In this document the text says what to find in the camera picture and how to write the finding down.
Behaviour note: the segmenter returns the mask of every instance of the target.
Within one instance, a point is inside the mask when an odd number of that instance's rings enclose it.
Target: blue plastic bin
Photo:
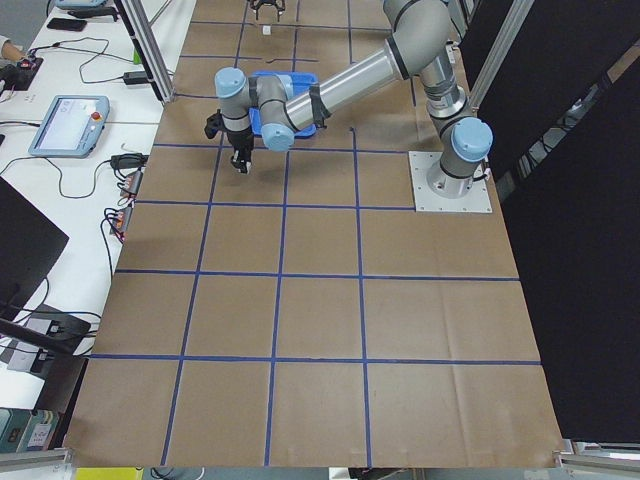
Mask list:
[[[293,81],[293,95],[297,96],[309,90],[309,87],[318,82],[318,77],[314,73],[306,72],[276,72],[268,70],[259,70],[254,72],[254,77],[264,77],[266,75],[289,75]],[[249,118],[251,119],[251,129],[254,135],[262,134],[262,122],[260,121],[260,112],[257,108],[249,109]],[[311,124],[307,128],[296,132],[297,138],[309,138],[316,133],[316,126]]]

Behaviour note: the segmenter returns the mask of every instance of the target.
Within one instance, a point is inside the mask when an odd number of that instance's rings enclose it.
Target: brown table surface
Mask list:
[[[550,465],[493,184],[493,214],[414,211],[406,152],[441,149],[419,82],[288,154],[258,141],[249,176],[203,134],[219,68],[325,79],[380,48],[380,1],[288,1],[271,36],[246,7],[196,6],[66,445],[85,466]]]

